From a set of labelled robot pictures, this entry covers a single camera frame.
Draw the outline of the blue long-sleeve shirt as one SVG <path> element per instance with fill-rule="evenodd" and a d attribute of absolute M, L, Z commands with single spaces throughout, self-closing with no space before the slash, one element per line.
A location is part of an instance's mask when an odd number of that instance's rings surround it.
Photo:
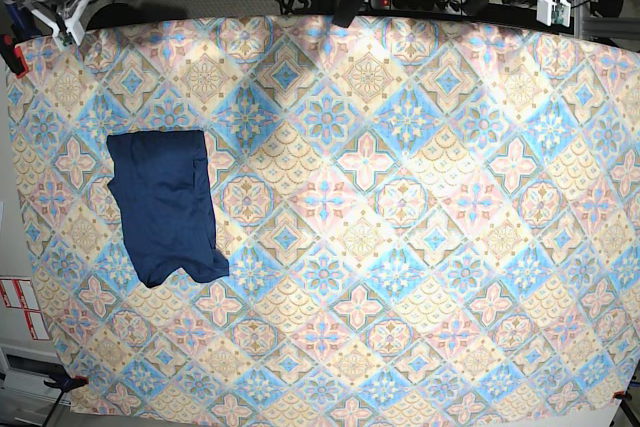
<path fill-rule="evenodd" d="M 110 135 L 106 145 L 114 168 L 108 188 L 139 280 L 154 288 L 179 269 L 198 283 L 228 276 L 216 245 L 204 132 L 139 131 Z"/>

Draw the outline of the black round base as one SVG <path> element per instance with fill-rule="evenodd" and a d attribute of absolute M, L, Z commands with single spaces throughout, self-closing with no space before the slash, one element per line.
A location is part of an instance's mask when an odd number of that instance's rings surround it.
<path fill-rule="evenodd" d="M 87 30 L 110 29 L 145 24 L 163 19 L 159 6 L 135 7 L 126 3 L 111 3 L 95 12 L 87 23 Z"/>

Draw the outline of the blue clamp top left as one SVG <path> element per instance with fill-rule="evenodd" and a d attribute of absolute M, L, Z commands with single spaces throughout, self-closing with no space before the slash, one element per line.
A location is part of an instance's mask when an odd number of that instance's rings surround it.
<path fill-rule="evenodd" d="M 34 16 L 28 9 L 19 7 L 16 3 L 6 4 L 5 8 L 12 21 L 12 32 L 19 42 L 42 36 L 35 24 Z"/>

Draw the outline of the red-black clamp top left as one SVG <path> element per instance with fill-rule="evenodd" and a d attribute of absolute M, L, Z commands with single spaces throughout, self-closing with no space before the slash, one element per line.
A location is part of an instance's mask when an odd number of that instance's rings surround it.
<path fill-rule="evenodd" d="M 21 48 L 14 43 L 11 36 L 7 34 L 1 35 L 1 56 L 10 69 L 10 71 L 18 78 L 25 76 L 29 69 Z"/>

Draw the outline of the black power adapter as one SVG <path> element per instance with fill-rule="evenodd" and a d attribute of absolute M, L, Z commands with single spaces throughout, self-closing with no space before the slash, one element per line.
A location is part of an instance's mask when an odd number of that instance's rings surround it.
<path fill-rule="evenodd" d="M 465 0 L 461 10 L 467 16 L 476 16 L 489 5 L 489 0 Z"/>

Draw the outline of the white power strip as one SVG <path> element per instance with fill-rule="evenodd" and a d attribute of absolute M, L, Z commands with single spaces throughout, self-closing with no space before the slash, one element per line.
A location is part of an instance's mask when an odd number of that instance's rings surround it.
<path fill-rule="evenodd" d="M 429 12 L 464 15 L 461 4 L 465 0 L 369 0 L 371 10 L 399 12 Z"/>

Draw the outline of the black red-lettered bar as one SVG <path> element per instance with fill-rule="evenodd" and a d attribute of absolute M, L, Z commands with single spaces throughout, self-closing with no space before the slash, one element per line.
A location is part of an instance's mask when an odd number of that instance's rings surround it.
<path fill-rule="evenodd" d="M 339 0 L 332 24 L 340 28 L 349 28 L 364 2 L 365 0 Z"/>

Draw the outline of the patterned tile tablecloth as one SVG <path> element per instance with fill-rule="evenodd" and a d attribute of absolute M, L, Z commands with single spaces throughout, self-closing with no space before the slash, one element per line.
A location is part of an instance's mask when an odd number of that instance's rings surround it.
<path fill-rule="evenodd" d="M 639 362 L 639 57 L 487 24 L 162 22 L 21 47 L 9 134 L 79 413 L 473 426 Z M 203 132 L 228 277 L 145 287 L 111 134 Z"/>

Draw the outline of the red-white labels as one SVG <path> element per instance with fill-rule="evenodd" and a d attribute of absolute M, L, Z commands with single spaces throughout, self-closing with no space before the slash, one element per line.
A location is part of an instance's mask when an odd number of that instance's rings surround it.
<path fill-rule="evenodd" d="M 1 298 L 6 308 L 18 310 L 23 314 L 32 340 L 50 340 L 44 316 L 30 279 L 2 277 Z"/>

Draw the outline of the clamp bottom left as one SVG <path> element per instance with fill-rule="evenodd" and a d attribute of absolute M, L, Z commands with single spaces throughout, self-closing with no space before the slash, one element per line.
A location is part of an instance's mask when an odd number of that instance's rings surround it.
<path fill-rule="evenodd" d="M 53 389 L 58 389 L 62 393 L 69 393 L 75 389 L 84 387 L 88 384 L 85 377 L 70 377 L 67 374 L 53 373 L 43 381 L 44 385 Z"/>

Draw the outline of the clamp bottom right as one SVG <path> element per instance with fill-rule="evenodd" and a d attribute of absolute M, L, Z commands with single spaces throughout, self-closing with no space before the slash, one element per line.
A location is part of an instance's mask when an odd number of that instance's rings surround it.
<path fill-rule="evenodd" d="M 613 398 L 622 401 L 631 401 L 633 399 L 631 393 L 627 391 L 615 392 Z"/>

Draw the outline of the aluminium frame right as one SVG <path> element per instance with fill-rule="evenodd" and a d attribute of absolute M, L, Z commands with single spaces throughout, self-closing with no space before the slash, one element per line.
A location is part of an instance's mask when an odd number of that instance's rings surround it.
<path fill-rule="evenodd" d="M 639 0 L 571 0 L 574 37 L 639 52 Z"/>

